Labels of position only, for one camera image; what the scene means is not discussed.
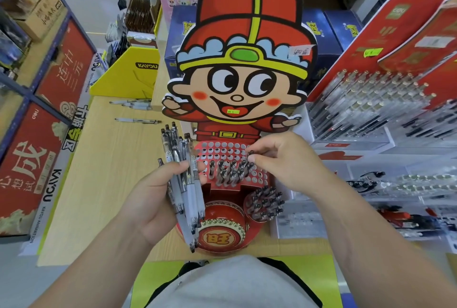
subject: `forearm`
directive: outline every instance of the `forearm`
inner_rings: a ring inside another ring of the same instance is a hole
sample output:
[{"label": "forearm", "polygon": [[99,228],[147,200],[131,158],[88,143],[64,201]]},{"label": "forearm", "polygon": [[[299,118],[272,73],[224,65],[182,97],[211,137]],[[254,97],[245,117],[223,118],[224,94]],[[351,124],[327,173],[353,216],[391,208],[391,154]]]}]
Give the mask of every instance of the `forearm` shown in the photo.
[{"label": "forearm", "polygon": [[339,178],[313,200],[335,258],[360,307],[454,307],[457,288]]},{"label": "forearm", "polygon": [[151,249],[116,216],[31,308],[121,307]]}]

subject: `cartoon eye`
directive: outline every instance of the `cartoon eye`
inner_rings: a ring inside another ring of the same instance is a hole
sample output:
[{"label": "cartoon eye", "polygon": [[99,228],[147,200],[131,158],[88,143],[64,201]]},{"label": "cartoon eye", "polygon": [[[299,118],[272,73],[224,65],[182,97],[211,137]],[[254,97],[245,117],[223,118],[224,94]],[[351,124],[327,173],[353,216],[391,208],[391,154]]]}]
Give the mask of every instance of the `cartoon eye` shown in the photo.
[{"label": "cartoon eye", "polygon": [[269,94],[276,85],[276,74],[267,70],[255,71],[248,75],[244,83],[244,92],[252,97]]},{"label": "cartoon eye", "polygon": [[208,86],[218,94],[231,93],[238,86],[238,81],[238,74],[230,67],[215,67],[208,74]]}]

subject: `red tongue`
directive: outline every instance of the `red tongue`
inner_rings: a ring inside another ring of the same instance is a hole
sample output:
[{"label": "red tongue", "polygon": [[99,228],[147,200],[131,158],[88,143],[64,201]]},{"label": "red tongue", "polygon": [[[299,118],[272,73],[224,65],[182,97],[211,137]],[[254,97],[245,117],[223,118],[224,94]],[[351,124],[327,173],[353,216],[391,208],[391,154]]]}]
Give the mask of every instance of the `red tongue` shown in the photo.
[{"label": "red tongue", "polygon": [[231,106],[224,106],[222,107],[222,113],[228,115],[229,117],[237,118],[248,114],[248,109],[246,107],[235,108]]}]

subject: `red box with chinese text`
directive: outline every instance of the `red box with chinese text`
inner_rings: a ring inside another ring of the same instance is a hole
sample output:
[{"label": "red box with chinese text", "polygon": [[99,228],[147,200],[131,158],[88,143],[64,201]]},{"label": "red box with chinese text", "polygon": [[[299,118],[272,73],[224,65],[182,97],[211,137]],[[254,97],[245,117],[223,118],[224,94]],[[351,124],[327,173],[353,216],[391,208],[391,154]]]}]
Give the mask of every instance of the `red box with chinese text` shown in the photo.
[{"label": "red box with chinese text", "polygon": [[25,235],[68,126],[31,103],[0,163],[0,236]]},{"label": "red box with chinese text", "polygon": [[35,94],[71,119],[94,53],[73,20]]}]

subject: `want want mascot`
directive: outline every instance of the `want want mascot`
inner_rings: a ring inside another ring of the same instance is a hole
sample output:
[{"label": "want want mascot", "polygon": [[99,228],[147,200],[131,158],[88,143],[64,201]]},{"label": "want want mascot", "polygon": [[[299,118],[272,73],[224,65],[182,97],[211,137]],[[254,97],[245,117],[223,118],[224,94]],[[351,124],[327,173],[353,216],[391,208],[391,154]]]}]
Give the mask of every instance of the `want want mascot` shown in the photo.
[{"label": "want want mascot", "polygon": [[[294,54],[297,47],[307,55]],[[297,90],[313,69],[317,44],[302,25],[302,0],[198,0],[196,24],[176,52],[183,78],[170,80],[163,114],[197,122],[197,140],[251,144],[301,117]]]}]

